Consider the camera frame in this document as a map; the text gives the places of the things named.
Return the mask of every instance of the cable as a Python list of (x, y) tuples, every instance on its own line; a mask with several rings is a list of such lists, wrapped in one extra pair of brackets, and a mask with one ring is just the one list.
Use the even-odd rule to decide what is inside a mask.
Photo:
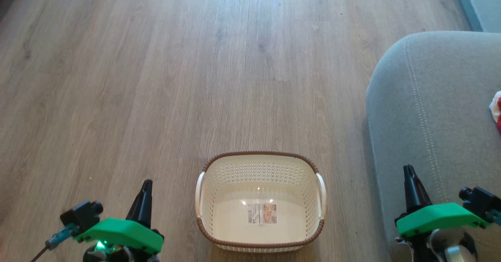
[(49, 249), (47, 246), (45, 246), (32, 260), (31, 262), (35, 262), (40, 256)]

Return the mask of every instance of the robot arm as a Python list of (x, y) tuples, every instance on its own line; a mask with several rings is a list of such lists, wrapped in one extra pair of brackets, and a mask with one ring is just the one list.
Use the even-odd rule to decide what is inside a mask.
[(464, 188), (456, 203), (433, 205), (411, 165), (403, 167), (407, 209), (395, 219), (398, 242), (410, 246), (414, 262), (474, 262), (474, 240), (463, 226), (485, 229), (501, 225), (501, 200), (476, 187)]
[(45, 241), (45, 248), (32, 260), (34, 262), (47, 249), (53, 250), (61, 242), (73, 237), (79, 243), (97, 244), (89, 248), (83, 262), (157, 262), (164, 236), (151, 229), (152, 180), (145, 180), (127, 217), (107, 218), (100, 221), (103, 206), (98, 201), (86, 201), (61, 214), (65, 226)]

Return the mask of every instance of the sofa seam stitching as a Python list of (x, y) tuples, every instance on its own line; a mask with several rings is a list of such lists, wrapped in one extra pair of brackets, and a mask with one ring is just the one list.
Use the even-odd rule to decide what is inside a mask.
[[(436, 157), (436, 154), (435, 154), (435, 146), (433, 145), (433, 140), (431, 139), (430, 128), (428, 126), (428, 120), (426, 119), (426, 111), (424, 109), (423, 100), (421, 98), (421, 93), (419, 91), (419, 86), (417, 84), (417, 77), (416, 77), (416, 73), (414, 71), (414, 66), (412, 65), (412, 56), (410, 55), (410, 51), (409, 51), (410, 37), (407, 40), (407, 55), (409, 57), (410, 71), (412, 72), (412, 76), (414, 78), (414, 84), (416, 86), (417, 98), (416, 98), (416, 96), (414, 98), (416, 99), (416, 103), (417, 103), (417, 99), (419, 99), (420, 112), (422, 112), (422, 117), (424, 119), (424, 124), (422, 122), (423, 120), (421, 120), (421, 127), (423, 127), (423, 133), (425, 134), (425, 139), (427, 139), (429, 141), (429, 145), (431, 145), (431, 151), (430, 151), (430, 147), (428, 146), (428, 141), (426, 141), (427, 147), (428, 147), (428, 155), (429, 155), (429, 158), (430, 158), (431, 169), (433, 171), (433, 177), (435, 178), (435, 185), (440, 190), (440, 192), (438, 193), (438, 196), (440, 198), (440, 201), (443, 203), (444, 200), (447, 198), (447, 196), (444, 193), (444, 185), (443, 185), (443, 182), (442, 182), (442, 176), (441, 176), (441, 173), (440, 173), (440, 168), (438, 166), (438, 160), (437, 160), (437, 157)], [(435, 166), (433, 165), (432, 156), (433, 156), (433, 159), (435, 160)]]
[(435, 167), (433, 165), (433, 159), (431, 157), (431, 150), (430, 150), (430, 144), (428, 142), (428, 135), (426, 134), (426, 129), (424, 127), (423, 116), (421, 114), (421, 107), (420, 107), (418, 99), (417, 99), (417, 93), (416, 93), (416, 88), (414, 86), (414, 80), (413, 80), (413, 77), (412, 77), (411, 68), (409, 67), (409, 61), (410, 61), (410, 56), (409, 56), (409, 41), (410, 41), (411, 37), (412, 37), (412, 35), (408, 36), (408, 38), (404, 42), (404, 46), (403, 46), (405, 65), (407, 67), (407, 73), (409, 75), (409, 80), (410, 80), (410, 84), (411, 84), (411, 87), (412, 87), (412, 94), (414, 96), (414, 101), (415, 101), (417, 113), (418, 113), (418, 116), (419, 116), (419, 123), (421, 124), (421, 129), (423, 130), (424, 141), (426, 143), (426, 150), (428, 151), (428, 158), (430, 160), (430, 165), (431, 165), (431, 172), (433, 174), (433, 179), (435, 180), (435, 185), (436, 185), (437, 189), (439, 189), (439, 187), (438, 187), (438, 181), (437, 181), (437, 176), (436, 176), (436, 173), (435, 173)]

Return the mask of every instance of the gray sofa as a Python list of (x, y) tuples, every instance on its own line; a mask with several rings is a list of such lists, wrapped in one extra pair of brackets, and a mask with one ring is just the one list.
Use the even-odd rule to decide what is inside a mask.
[[(462, 203), (462, 187), (501, 196), (501, 136), (488, 106), (501, 91), (501, 34), (423, 32), (391, 47), (367, 89), (367, 118), (386, 239), (405, 212), (404, 164), (433, 203)], [(467, 231), (480, 261), (501, 260), (501, 227)]]

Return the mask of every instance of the green led light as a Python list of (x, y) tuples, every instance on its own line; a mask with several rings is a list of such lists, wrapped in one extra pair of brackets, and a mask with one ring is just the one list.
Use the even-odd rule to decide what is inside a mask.
[(97, 245), (96, 245), (96, 248), (95, 249), (105, 249), (106, 247), (104, 246), (104, 244), (99, 240), (97, 242)]

